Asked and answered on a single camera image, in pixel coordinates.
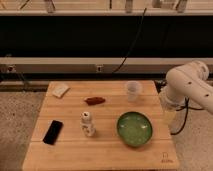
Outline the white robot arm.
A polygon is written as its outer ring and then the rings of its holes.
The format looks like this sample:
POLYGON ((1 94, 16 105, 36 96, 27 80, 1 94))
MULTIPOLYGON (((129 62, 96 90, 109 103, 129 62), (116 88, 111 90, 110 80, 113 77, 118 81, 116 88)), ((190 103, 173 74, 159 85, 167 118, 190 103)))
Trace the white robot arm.
POLYGON ((206 80, 209 68, 202 61, 174 67, 166 74, 166 86, 159 93, 164 122, 169 125, 178 107, 189 98, 213 114, 213 87, 206 80))

